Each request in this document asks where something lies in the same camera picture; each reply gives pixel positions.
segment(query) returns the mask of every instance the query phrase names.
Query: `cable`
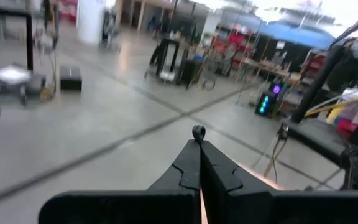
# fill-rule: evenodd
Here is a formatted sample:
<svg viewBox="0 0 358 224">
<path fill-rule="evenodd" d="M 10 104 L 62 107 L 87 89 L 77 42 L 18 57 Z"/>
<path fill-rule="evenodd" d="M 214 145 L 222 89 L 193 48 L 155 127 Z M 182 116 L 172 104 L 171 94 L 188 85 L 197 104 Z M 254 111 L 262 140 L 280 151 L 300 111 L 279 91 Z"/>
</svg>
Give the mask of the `cable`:
<svg viewBox="0 0 358 224">
<path fill-rule="evenodd" d="M 344 96 L 349 96 L 349 95 L 352 95 L 352 94 L 357 93 L 357 92 L 358 92 L 358 90 L 354 90 L 354 91 L 352 91 L 352 92 L 350 92 L 350 93 L 346 93 L 346 94 L 343 94 L 343 95 L 335 96 L 335 97 L 333 97 L 333 98 L 331 98 L 331 99 L 328 99 L 328 100 L 326 100 L 326 101 L 324 101 L 324 102 L 322 102 L 322 103 L 320 103 L 320 104 L 318 104 L 318 105 L 316 105 L 316 106 L 310 108 L 307 113 L 312 112 L 312 111 L 318 109 L 320 106 L 323 106 L 323 105 L 325 105 L 325 104 L 327 104 L 327 103 L 330 103 L 330 102 L 332 102 L 332 101 L 334 101 L 334 100 L 338 100 L 338 99 L 340 99 L 340 98 L 342 98 L 342 97 L 344 97 Z"/>
<path fill-rule="evenodd" d="M 354 45 L 357 41 L 358 41 L 358 38 L 356 38 L 356 39 L 349 39 L 349 40 L 345 41 L 344 46 L 346 46 L 346 50 L 350 50 L 350 49 L 353 47 L 353 45 Z M 333 68 L 333 70 L 331 71 L 331 73 L 332 73 L 333 71 L 337 70 L 340 65 L 346 63 L 346 61 L 345 61 L 346 59 L 344 59 L 344 58 L 345 58 L 345 57 L 342 57 L 341 60 L 339 61 L 339 63 L 337 63 L 337 64 L 334 66 L 334 68 Z M 324 101 L 324 102 L 322 102 L 322 103 L 320 103 L 320 104 L 318 104 L 318 105 L 316 105 L 316 106 L 310 108 L 310 109 L 308 110 L 308 112 L 313 111 L 313 110 L 315 110 L 316 108 L 319 108 L 320 106 L 322 106 L 322 105 L 324 105 L 324 104 L 326 104 L 326 103 L 329 103 L 329 102 L 331 102 L 331 101 L 333 101 L 333 100 L 336 100 L 336 99 L 338 99 L 338 98 L 340 98 L 340 97 L 342 97 L 342 96 L 346 96 L 346 95 L 339 95 L 339 96 L 336 96 L 336 97 L 334 97 L 334 98 L 331 98 L 331 99 L 329 99 L 329 100 L 327 100 L 327 101 Z"/>
<path fill-rule="evenodd" d="M 335 108 L 340 108 L 340 107 L 347 106 L 347 105 L 351 105 L 351 104 L 355 104 L 355 103 L 358 103 L 358 99 L 345 101 L 345 102 L 342 102 L 342 103 L 338 103 L 338 104 L 336 104 L 336 105 L 324 106 L 324 107 L 319 108 L 319 109 L 317 109 L 317 110 L 310 111 L 310 112 L 306 113 L 305 116 L 311 116 L 311 115 L 313 115 L 313 114 L 320 113 L 320 112 L 323 112 L 323 111 L 326 111 L 326 110 L 335 109 Z"/>
<path fill-rule="evenodd" d="M 277 136 L 273 139 L 273 141 L 270 143 L 268 148 L 263 152 L 262 155 L 260 155 L 259 159 L 250 167 L 251 169 L 255 169 L 257 165 L 262 161 L 262 159 L 266 156 L 267 152 L 270 150 L 270 148 L 274 145 L 274 142 L 277 141 Z"/>
<path fill-rule="evenodd" d="M 284 146 L 287 144 L 287 140 L 284 140 L 283 145 L 281 146 L 280 150 L 278 150 L 277 155 L 275 156 L 275 150 L 277 149 L 277 147 L 274 148 L 273 150 L 273 155 L 272 155 L 272 163 L 273 163 L 273 170 L 274 170 L 274 175 L 275 175 L 275 181 L 276 184 L 278 182 L 278 175 L 277 175 L 277 169 L 276 169 L 276 157 L 278 157 L 278 155 L 280 155 L 280 153 L 283 151 Z"/>
</svg>

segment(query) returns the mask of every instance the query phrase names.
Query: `gray floor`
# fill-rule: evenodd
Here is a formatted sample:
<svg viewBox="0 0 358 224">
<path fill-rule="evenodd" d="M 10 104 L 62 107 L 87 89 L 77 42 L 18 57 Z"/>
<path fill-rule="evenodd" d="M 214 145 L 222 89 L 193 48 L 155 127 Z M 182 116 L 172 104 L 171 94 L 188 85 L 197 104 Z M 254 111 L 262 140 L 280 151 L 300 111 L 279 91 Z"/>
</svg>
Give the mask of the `gray floor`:
<svg viewBox="0 0 358 224">
<path fill-rule="evenodd" d="M 191 138 L 194 124 L 206 126 L 206 139 L 246 166 L 279 127 L 236 106 L 241 84 L 232 80 L 219 79 L 213 91 L 144 80 L 156 44 L 148 35 L 124 29 L 118 55 L 81 45 L 73 27 L 60 32 L 58 64 L 80 67 L 83 91 L 28 109 L 14 98 L 0 100 L 0 224 L 36 223 L 42 204 L 67 190 L 146 189 Z M 34 52 L 37 71 L 50 73 L 46 58 L 40 63 Z M 0 40 L 0 67 L 25 63 L 24 55 L 23 43 Z M 241 100 L 248 98 L 245 92 Z M 295 141 L 288 142 L 277 172 L 287 189 L 332 190 L 343 178 L 334 164 Z"/>
</svg>

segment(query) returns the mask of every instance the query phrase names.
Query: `wall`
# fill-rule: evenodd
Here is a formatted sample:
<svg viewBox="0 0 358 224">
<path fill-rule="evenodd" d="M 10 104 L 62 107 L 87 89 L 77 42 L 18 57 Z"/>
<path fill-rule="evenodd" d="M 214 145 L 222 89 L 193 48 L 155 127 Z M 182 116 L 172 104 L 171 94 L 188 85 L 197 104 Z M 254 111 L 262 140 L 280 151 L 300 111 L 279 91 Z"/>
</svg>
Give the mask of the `wall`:
<svg viewBox="0 0 358 224">
<path fill-rule="evenodd" d="M 222 20 L 222 15 L 220 14 L 208 15 L 204 23 L 202 36 L 204 37 L 205 33 L 210 33 L 210 34 L 215 33 L 215 28 L 221 22 L 221 20 Z"/>
<path fill-rule="evenodd" d="M 129 6 L 129 24 L 132 25 L 134 19 L 135 1 L 134 0 L 128 0 L 128 1 L 131 2 L 131 5 Z"/>
<path fill-rule="evenodd" d="M 142 30 L 147 30 L 147 25 L 149 24 L 151 18 L 155 16 L 157 21 L 160 19 L 162 13 L 162 8 L 158 6 L 154 6 L 151 4 L 147 4 L 144 7 L 144 13 L 143 13 L 143 21 L 142 21 Z"/>
<path fill-rule="evenodd" d="M 172 26 L 174 30 L 179 30 L 186 24 L 186 27 L 188 28 L 187 31 L 189 32 L 188 34 L 190 35 L 193 31 L 193 25 L 196 25 L 197 33 L 202 33 L 205 20 L 205 17 L 191 16 L 187 13 L 177 12 L 173 18 Z"/>
<path fill-rule="evenodd" d="M 131 21 L 131 2 L 133 0 L 122 0 L 122 17 L 121 22 L 129 24 Z"/>
</svg>

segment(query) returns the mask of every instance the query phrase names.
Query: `table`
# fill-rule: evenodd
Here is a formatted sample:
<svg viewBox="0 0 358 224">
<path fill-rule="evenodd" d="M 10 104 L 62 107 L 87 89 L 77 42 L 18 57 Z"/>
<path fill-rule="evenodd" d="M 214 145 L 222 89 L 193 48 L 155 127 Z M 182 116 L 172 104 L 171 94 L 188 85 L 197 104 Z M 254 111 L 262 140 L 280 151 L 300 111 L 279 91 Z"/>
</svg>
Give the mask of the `table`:
<svg viewBox="0 0 358 224">
<path fill-rule="evenodd" d="M 298 73 L 291 73 L 291 72 L 286 71 L 286 70 L 272 68 L 271 66 L 264 65 L 264 64 L 262 64 L 260 62 L 256 62 L 255 60 L 252 60 L 252 59 L 249 59 L 249 58 L 245 58 L 242 61 L 242 63 L 258 68 L 258 72 L 257 72 L 256 76 L 259 75 L 259 72 L 261 70 L 264 70 L 266 72 L 273 73 L 273 74 L 275 74 L 277 76 L 281 76 L 282 78 L 287 78 L 287 80 L 289 82 L 297 82 L 301 78 L 301 75 L 299 75 Z"/>
</svg>

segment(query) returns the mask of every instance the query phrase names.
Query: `red object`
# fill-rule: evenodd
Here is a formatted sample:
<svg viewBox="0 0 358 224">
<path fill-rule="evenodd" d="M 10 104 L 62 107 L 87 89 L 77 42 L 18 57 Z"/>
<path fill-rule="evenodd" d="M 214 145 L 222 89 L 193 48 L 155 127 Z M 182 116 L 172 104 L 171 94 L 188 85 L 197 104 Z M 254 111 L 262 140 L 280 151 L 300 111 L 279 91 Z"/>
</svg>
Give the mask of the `red object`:
<svg viewBox="0 0 358 224">
<path fill-rule="evenodd" d="M 232 44 L 241 45 L 241 43 L 244 41 L 245 37 L 242 34 L 230 34 L 228 39 L 229 39 L 229 42 Z"/>
<path fill-rule="evenodd" d="M 59 10 L 60 17 L 73 23 L 77 21 L 77 0 L 60 0 Z"/>
<path fill-rule="evenodd" d="M 356 130 L 357 125 L 352 124 L 351 121 L 342 119 L 338 122 L 337 131 L 341 133 L 346 139 L 349 139 L 352 136 L 354 130 Z"/>
<path fill-rule="evenodd" d="M 307 74 L 311 75 L 312 77 L 317 75 L 324 64 L 325 58 L 325 55 L 316 55 L 315 57 L 311 58 L 311 63 L 306 71 Z"/>
</svg>

